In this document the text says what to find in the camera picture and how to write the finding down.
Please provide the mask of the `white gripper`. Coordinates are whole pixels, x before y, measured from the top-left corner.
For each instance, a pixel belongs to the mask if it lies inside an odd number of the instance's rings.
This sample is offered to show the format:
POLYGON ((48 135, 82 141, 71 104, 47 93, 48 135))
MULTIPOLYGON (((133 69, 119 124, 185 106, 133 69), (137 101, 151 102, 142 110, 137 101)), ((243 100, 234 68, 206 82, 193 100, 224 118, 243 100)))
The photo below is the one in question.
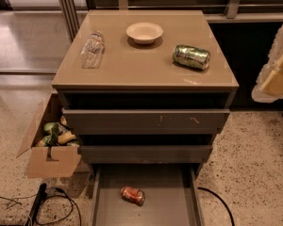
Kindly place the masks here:
POLYGON ((258 74, 251 96, 259 103, 273 103, 283 99, 283 25, 275 35, 268 62, 258 74))

